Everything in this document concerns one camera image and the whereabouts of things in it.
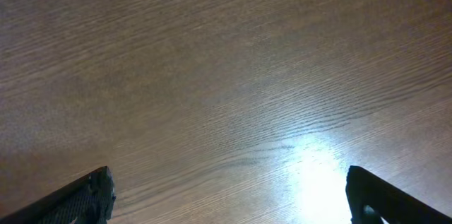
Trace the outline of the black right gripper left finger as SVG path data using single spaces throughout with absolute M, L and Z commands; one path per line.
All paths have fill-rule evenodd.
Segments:
M 29 206 L 1 219 L 1 224 L 106 224 L 116 200 L 112 174 L 99 167 Z

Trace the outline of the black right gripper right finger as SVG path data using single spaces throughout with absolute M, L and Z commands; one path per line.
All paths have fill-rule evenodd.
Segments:
M 352 224 L 451 224 L 451 217 L 424 204 L 360 166 L 351 165 L 349 167 L 345 191 L 352 215 Z

